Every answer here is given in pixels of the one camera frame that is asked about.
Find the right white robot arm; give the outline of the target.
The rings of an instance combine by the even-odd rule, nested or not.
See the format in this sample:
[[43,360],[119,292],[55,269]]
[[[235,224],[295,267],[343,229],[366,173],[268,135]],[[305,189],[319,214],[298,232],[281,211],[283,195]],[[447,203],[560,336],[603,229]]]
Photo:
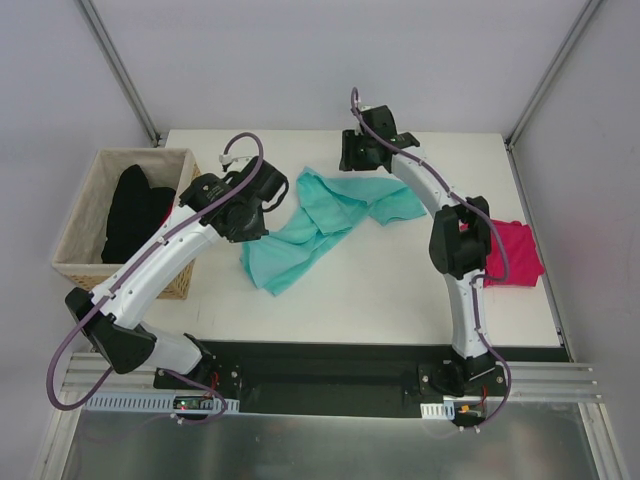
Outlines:
[[397,131],[388,106],[351,107],[359,123],[342,132],[342,171],[384,168],[418,197],[433,219],[428,253],[445,279],[453,336],[451,360],[428,375],[437,392],[454,397],[481,388],[495,369],[487,347],[483,275],[491,253],[489,205],[482,196],[457,193],[438,170],[427,163],[420,142]]

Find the pink folded t-shirt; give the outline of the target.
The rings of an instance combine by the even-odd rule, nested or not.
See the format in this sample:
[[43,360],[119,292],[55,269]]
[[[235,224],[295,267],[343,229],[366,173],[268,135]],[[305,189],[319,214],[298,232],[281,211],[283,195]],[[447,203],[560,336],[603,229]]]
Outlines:
[[493,225],[503,242],[509,264],[509,276],[504,281],[496,281],[504,275],[504,263],[497,239],[491,233],[491,252],[487,257],[485,272],[493,277],[484,279],[483,286],[530,287],[537,285],[538,279],[545,273],[539,259],[533,233],[529,225],[519,221],[504,222],[493,219]]

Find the aluminium corner post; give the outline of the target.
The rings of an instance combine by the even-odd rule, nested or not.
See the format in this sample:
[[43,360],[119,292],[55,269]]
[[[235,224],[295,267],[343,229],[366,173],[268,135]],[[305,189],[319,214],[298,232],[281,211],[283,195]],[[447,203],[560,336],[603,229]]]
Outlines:
[[118,84],[132,113],[152,147],[159,147],[162,134],[146,108],[133,78],[131,77],[101,15],[91,0],[75,0],[74,4],[83,17],[94,41]]
[[513,150],[523,135],[546,95],[559,79],[563,68],[594,21],[597,13],[605,4],[605,0],[588,0],[584,2],[568,32],[559,44],[550,63],[544,70],[540,80],[537,82],[531,96],[525,104],[524,109],[518,116],[509,134],[505,137],[504,143],[508,152]]

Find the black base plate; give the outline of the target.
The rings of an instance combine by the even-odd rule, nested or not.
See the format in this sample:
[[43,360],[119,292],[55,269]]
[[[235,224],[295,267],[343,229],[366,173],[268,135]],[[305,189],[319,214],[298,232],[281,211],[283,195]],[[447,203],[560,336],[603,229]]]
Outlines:
[[464,379],[447,346],[207,341],[202,383],[243,413],[417,418],[445,396],[482,402],[508,395],[495,357]]

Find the wicker laundry basket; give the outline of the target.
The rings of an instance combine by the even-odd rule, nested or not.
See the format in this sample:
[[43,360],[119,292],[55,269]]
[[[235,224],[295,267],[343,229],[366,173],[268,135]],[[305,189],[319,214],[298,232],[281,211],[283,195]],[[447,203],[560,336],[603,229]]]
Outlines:
[[99,151],[55,250],[52,266],[90,290],[151,238],[200,175],[185,148]]

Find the black garment in basket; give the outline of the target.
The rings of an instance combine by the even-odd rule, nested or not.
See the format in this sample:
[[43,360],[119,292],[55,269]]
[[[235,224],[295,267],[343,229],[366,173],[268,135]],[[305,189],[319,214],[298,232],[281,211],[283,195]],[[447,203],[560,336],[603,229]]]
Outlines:
[[127,168],[119,177],[107,216],[102,262],[126,263],[167,219],[175,195],[170,187],[151,187],[139,165]]

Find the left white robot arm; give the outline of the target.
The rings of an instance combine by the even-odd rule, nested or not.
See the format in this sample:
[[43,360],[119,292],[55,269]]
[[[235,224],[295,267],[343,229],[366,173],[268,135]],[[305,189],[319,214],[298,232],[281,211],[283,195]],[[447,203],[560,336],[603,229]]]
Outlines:
[[277,208],[287,177],[252,159],[224,177],[208,173],[183,191],[159,230],[115,274],[92,290],[74,288],[67,308],[110,367],[126,374],[146,365],[172,370],[188,388],[211,377],[209,355],[190,334],[171,334],[144,322],[168,284],[217,241],[244,243],[267,235],[265,213]]

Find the aluminium rail frame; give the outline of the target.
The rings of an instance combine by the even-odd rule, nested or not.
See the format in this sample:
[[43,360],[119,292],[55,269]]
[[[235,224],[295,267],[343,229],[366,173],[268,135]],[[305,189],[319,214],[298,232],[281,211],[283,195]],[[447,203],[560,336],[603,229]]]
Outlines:
[[[63,392],[86,393],[106,371],[97,353],[76,353],[62,377]],[[525,402],[602,403],[604,392],[593,368],[580,363],[512,362],[510,398]],[[131,373],[112,373],[103,387],[119,392],[149,392],[155,370],[141,367]]]

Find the teal t-shirt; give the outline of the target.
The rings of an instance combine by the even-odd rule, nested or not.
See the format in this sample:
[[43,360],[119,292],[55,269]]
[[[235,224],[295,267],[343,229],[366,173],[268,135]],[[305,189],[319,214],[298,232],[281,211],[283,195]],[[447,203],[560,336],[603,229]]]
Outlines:
[[391,178],[328,178],[306,168],[296,193],[298,207],[280,230],[242,246],[248,278],[273,296],[293,286],[365,219],[386,226],[427,214],[417,195]]

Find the left aluminium corner post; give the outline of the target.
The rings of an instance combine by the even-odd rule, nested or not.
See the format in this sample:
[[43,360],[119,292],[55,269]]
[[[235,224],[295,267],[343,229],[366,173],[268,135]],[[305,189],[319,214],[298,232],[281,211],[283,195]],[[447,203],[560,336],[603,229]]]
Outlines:
[[74,4],[83,17],[94,41],[118,84],[132,113],[152,147],[159,147],[162,134],[146,108],[133,78],[131,77],[101,15],[91,0],[75,0]]

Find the right aluminium corner post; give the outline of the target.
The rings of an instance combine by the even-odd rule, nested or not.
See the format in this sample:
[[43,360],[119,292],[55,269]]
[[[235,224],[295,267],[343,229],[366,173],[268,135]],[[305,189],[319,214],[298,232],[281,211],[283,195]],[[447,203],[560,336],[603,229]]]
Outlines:
[[509,134],[505,137],[504,143],[508,152],[513,150],[523,135],[546,95],[559,79],[563,68],[594,21],[597,13],[605,4],[605,0],[588,0],[584,2],[568,32],[559,44],[550,63],[544,70],[540,80],[537,82],[531,96],[525,104],[524,109],[518,116]]

